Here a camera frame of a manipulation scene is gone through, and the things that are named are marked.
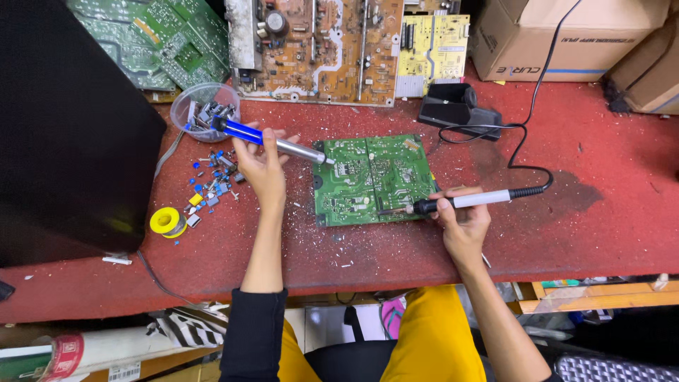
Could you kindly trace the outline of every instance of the clear plastic container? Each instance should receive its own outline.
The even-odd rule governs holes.
[[[187,90],[184,90],[172,103],[172,107],[170,108],[170,119],[172,119],[172,123],[174,123],[179,130],[191,135],[198,141],[219,142],[226,139],[228,135],[216,130],[186,130],[185,127],[188,123],[191,101],[196,101],[201,105],[205,105],[211,101],[219,102],[224,106],[232,103],[236,106],[236,110],[231,119],[240,122],[240,99],[238,98],[238,93],[236,93],[231,86],[218,82],[207,82],[205,84],[192,86]]]

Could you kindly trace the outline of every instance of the white label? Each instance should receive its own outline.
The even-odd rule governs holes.
[[[141,362],[109,369],[109,382],[131,382],[141,376]]]
[[[439,52],[464,52],[464,46],[441,46]]]

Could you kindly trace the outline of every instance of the solder wire spool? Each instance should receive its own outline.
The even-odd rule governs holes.
[[[177,209],[165,207],[153,213],[149,225],[155,233],[172,239],[184,233],[186,218]]]

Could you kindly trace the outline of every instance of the red workbench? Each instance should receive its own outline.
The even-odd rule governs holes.
[[[534,84],[501,86],[472,76],[467,81],[480,106],[502,112],[505,122],[525,119]],[[242,121],[300,133],[306,145],[419,133],[444,188],[479,184],[499,190],[544,182],[539,173],[506,169],[519,130],[503,131],[497,143],[437,145],[437,129],[415,121],[419,106],[415,99],[399,100],[393,109],[244,101],[241,109]],[[163,152],[178,133],[169,109],[158,107],[170,125]],[[489,206],[493,222],[483,252],[493,279],[679,273],[678,121],[612,114],[598,85],[543,84],[518,162],[550,168],[555,183],[546,194]],[[149,214],[165,206],[183,208],[193,194],[191,164],[210,150],[230,148],[229,141],[184,137],[155,182]],[[283,274],[291,295],[459,281],[435,222],[316,228],[310,163],[294,158],[285,172]],[[200,213],[202,221],[178,245],[147,234],[141,251],[170,290],[195,301],[228,300],[240,285],[257,225],[257,199],[247,184],[234,190],[239,203],[222,196],[215,212]],[[129,266],[87,258],[1,269],[0,279],[16,293],[0,302],[0,322],[129,315],[182,304],[153,284],[136,254],[130,258]]]

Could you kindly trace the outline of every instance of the printed circuit board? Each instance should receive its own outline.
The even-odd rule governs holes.
[[[267,6],[260,20],[266,27],[257,31],[261,71],[234,75],[243,99],[394,106],[403,0],[281,0]],[[278,14],[270,22],[272,12]]]
[[[226,21],[204,0],[155,0],[132,21],[153,57],[182,89],[229,77]]]
[[[149,1],[68,0],[67,7],[137,88],[174,92],[175,83],[153,61],[153,46],[131,26]]]
[[[469,15],[404,16],[403,24],[411,32],[399,57],[396,97],[424,97],[430,84],[460,83]]]
[[[420,219],[378,212],[411,205],[435,191],[418,135],[316,141],[314,148],[335,160],[314,165],[319,227]]]

